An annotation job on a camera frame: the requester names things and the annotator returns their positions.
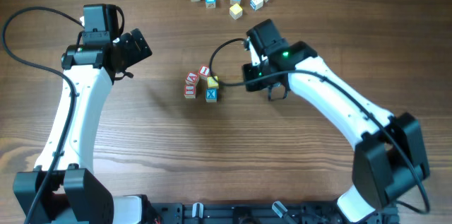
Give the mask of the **yellow S wooden block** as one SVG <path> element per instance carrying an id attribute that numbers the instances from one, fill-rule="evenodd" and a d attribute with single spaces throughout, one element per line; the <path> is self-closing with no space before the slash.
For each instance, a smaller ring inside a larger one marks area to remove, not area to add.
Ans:
<path id="1" fill-rule="evenodd" d="M 220 87 L 217 76 L 209 76 L 209 77 L 207 77 L 207 83 L 208 83 L 208 88 L 218 89 Z"/>

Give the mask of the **blue-sided picture wooden block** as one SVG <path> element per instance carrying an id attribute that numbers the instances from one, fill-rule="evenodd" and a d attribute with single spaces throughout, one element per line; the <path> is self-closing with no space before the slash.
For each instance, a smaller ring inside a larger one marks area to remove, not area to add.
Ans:
<path id="1" fill-rule="evenodd" d="M 206 102 L 217 102 L 218 101 L 218 89 L 208 88 L 206 90 Z"/>

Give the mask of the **red I wooden block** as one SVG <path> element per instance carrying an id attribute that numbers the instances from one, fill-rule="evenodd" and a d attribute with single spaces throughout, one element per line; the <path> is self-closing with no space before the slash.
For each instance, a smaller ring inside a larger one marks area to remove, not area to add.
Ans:
<path id="1" fill-rule="evenodd" d="M 210 69 L 209 69 L 209 67 L 202 65 L 200 67 L 200 69 L 198 70 L 198 75 L 203 80 L 207 80 L 208 77 L 210 76 Z"/>
<path id="2" fill-rule="evenodd" d="M 184 86 L 184 97 L 185 98 L 196 98 L 196 86 L 195 85 L 185 85 Z"/>

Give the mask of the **red A wooden block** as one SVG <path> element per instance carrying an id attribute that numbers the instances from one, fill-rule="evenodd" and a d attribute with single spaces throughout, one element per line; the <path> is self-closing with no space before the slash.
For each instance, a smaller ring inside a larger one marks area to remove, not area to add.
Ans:
<path id="1" fill-rule="evenodd" d="M 185 82 L 187 85 L 196 86 L 199 82 L 199 75 L 193 71 L 188 72 Z"/>

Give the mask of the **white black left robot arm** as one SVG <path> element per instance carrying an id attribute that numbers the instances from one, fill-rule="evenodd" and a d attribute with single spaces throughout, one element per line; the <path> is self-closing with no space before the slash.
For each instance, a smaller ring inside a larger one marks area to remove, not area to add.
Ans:
<path id="1" fill-rule="evenodd" d="M 143 195 L 112 196 L 95 177 L 93 150 L 103 105 L 116 81 L 152 52 L 139 29 L 124 31 L 124 13 L 91 4 L 77 41 L 63 53 L 61 99 L 47 142 L 13 192 L 27 223 L 161 223 Z"/>

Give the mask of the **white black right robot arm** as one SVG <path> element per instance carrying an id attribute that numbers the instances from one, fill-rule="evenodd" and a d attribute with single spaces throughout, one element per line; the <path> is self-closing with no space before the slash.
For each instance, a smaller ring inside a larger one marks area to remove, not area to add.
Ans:
<path id="1" fill-rule="evenodd" d="M 420 123 L 395 116 L 336 76 L 307 43 L 290 45 L 272 20 L 246 33 L 251 63 L 242 67 L 249 92 L 282 85 L 304 98 L 347 139 L 354 151 L 352 186 L 336 203 L 351 223 L 397 202 L 428 178 L 429 163 Z"/>

